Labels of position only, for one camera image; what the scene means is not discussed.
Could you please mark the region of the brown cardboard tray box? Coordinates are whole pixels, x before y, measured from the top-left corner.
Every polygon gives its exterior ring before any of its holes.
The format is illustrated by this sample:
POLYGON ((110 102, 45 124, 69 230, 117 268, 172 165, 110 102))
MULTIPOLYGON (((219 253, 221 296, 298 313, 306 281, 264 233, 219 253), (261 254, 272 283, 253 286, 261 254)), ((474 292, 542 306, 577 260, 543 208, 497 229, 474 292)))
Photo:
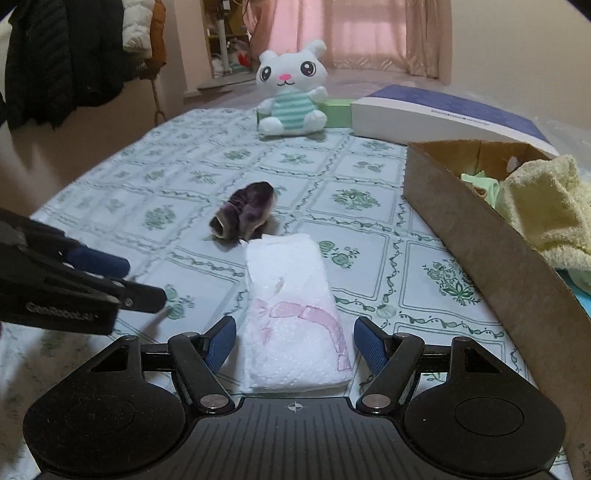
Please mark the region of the brown cardboard tray box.
POLYGON ((511 158, 544 160, 527 143, 481 140, 408 145, 404 196, 485 297, 536 385, 566 420, 576 479, 590 476, 590 318, 559 274, 461 181, 480 171, 503 180, 511 158))

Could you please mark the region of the white pink tissue pack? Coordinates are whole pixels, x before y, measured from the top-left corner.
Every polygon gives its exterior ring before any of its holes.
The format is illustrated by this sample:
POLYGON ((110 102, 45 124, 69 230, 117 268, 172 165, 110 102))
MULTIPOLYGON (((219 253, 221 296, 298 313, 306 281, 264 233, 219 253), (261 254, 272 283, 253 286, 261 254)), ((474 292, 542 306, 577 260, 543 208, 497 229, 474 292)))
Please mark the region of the white pink tissue pack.
POLYGON ((339 319, 318 243, 308 234, 243 244, 249 306, 240 329, 240 387, 310 392, 353 379, 349 335, 339 319))

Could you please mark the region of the black jacket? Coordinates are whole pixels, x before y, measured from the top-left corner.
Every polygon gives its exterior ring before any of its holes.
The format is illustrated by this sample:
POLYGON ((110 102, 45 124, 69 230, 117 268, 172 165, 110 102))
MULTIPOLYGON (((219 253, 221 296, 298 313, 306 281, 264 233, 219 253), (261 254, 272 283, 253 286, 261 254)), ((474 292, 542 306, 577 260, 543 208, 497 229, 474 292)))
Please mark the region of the black jacket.
POLYGON ((11 32, 1 121, 60 127, 79 107, 100 107, 122 91, 127 59, 120 1, 3 1, 11 32))

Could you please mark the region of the green microfiber cloth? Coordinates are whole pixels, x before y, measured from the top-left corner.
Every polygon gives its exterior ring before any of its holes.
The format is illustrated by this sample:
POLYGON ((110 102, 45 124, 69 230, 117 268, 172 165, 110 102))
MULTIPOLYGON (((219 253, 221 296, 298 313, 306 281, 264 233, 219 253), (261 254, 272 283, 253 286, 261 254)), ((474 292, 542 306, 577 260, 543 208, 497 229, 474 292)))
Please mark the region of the green microfiber cloth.
POLYGON ((479 171, 475 175, 462 173, 460 180, 479 198, 484 200, 492 208, 496 208, 502 185, 500 180, 487 176, 484 171, 479 171))

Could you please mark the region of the clothes rack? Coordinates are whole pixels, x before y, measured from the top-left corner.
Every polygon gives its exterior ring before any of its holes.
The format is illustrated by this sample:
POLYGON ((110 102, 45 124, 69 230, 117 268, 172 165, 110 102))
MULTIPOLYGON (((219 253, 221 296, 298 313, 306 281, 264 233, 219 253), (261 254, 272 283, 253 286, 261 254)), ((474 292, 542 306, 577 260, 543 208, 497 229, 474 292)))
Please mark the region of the clothes rack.
POLYGON ((152 98, 154 103, 153 122, 154 126, 158 127, 159 125, 164 123, 167 120, 167 118, 161 105, 161 100, 157 86, 157 78, 150 79, 149 82, 151 86, 152 98))

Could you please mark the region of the white puffer jacket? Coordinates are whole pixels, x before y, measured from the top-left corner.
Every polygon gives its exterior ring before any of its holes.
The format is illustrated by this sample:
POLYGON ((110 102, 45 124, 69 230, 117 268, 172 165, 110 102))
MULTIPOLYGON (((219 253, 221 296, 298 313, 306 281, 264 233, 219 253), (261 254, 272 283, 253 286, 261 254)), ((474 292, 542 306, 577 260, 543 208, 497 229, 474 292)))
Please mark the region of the white puffer jacket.
POLYGON ((150 27, 154 0, 122 0, 122 46, 142 59, 151 57, 150 27))

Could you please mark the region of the white bunny plush toy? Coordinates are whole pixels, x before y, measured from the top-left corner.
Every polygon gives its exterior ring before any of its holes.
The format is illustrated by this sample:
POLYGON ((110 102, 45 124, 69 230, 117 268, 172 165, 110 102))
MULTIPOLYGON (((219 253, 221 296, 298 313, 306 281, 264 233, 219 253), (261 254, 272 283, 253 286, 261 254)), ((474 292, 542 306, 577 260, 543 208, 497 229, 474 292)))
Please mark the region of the white bunny plush toy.
POLYGON ((325 51, 325 42, 315 40, 296 53, 266 50, 259 56, 256 86, 264 96, 256 107, 260 135, 300 136, 325 128, 328 116, 318 107, 328 98, 328 71, 321 62, 325 51))

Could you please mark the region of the standing fan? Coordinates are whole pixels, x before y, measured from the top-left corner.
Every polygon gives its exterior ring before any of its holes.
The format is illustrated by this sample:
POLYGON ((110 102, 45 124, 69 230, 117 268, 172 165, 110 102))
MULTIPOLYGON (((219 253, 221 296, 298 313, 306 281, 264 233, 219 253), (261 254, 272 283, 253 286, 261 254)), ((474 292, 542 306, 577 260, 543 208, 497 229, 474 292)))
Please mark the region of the standing fan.
POLYGON ((236 85, 252 83, 254 59, 250 36, 243 20, 245 1, 201 1, 204 34, 211 79, 197 87, 204 95, 231 91, 236 85))

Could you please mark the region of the pink curtain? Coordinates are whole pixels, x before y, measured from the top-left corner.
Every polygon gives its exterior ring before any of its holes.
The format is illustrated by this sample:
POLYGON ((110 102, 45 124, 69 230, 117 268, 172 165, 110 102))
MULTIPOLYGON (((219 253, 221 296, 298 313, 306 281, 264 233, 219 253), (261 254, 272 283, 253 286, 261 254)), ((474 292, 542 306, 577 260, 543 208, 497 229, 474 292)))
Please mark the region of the pink curtain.
POLYGON ((449 1, 244 1, 242 20, 256 57, 322 40, 334 68, 447 75, 449 1))

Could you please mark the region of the purple white flat box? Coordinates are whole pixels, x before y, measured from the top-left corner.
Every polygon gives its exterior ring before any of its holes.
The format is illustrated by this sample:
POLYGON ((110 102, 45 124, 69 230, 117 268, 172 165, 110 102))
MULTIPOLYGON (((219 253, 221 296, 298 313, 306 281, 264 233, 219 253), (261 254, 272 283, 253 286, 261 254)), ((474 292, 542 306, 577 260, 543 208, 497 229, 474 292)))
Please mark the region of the purple white flat box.
POLYGON ((390 85, 351 104, 356 136, 401 145, 445 140, 529 144, 549 157, 558 151, 529 119, 485 103, 390 85))

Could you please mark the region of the orange jacket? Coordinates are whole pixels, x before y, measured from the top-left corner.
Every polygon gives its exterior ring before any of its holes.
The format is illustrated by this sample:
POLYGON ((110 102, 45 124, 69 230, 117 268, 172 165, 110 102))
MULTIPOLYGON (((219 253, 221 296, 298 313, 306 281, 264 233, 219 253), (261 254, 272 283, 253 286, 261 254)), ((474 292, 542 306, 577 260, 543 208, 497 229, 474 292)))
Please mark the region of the orange jacket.
POLYGON ((150 24, 151 57, 144 61, 145 68, 140 73, 140 79, 154 80, 166 64, 165 21, 166 8, 161 0, 156 0, 150 24))

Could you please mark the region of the blue surgical mask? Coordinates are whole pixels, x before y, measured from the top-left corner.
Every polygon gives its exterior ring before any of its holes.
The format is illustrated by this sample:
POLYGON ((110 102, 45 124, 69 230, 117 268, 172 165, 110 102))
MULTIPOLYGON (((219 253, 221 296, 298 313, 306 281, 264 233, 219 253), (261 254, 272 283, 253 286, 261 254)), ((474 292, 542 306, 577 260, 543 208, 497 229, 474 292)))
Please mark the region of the blue surgical mask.
POLYGON ((567 270, 558 270, 557 273, 569 286, 573 295, 578 300, 581 307, 586 311, 587 315, 591 316, 590 283, 584 280, 581 275, 578 275, 575 272, 570 272, 567 270))

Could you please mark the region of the yellow terry towel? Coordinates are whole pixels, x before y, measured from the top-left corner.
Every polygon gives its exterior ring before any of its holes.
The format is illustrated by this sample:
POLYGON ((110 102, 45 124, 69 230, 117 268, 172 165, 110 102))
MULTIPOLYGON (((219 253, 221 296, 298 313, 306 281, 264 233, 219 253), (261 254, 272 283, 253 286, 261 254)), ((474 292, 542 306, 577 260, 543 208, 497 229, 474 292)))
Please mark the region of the yellow terry towel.
POLYGON ((502 182, 496 210, 552 267, 590 269, 590 184, 573 156, 521 165, 502 182))

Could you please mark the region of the green floral tablecloth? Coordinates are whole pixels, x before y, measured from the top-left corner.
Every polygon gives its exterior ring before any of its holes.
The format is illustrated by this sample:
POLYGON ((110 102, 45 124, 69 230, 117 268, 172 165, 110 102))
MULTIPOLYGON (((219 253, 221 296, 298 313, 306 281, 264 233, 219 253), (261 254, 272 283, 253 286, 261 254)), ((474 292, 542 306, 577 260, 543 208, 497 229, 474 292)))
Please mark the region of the green floral tablecloth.
MULTIPOLYGON (((242 246, 215 241, 218 206, 246 185, 276 189, 270 233, 305 233, 320 247, 339 317, 349 336, 366 315, 388 334, 427 344, 468 336, 534 384, 508 332, 441 241, 403 198, 406 147, 329 129, 262 140, 256 114, 193 110, 147 133, 70 184, 34 219, 90 247, 128 259, 131 278, 166 291, 163 317, 120 312, 110 337, 3 325, 1 479, 39 473, 22 435, 27 408, 121 335, 164 343, 205 331, 224 314, 242 329, 247 307, 242 246)), ((256 407, 237 427, 204 425, 197 457, 174 465, 205 479, 378 479, 403 466, 384 429, 352 435, 351 421, 288 402, 288 418, 256 407)))

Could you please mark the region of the wooden bookshelf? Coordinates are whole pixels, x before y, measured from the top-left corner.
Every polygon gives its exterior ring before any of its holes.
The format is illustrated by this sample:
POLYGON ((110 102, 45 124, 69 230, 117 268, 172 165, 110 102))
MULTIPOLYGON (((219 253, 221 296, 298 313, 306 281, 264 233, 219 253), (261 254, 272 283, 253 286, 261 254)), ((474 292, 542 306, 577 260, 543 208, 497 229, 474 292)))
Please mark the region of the wooden bookshelf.
POLYGON ((242 1, 235 0, 201 2, 214 79, 252 71, 252 51, 242 6, 242 1))

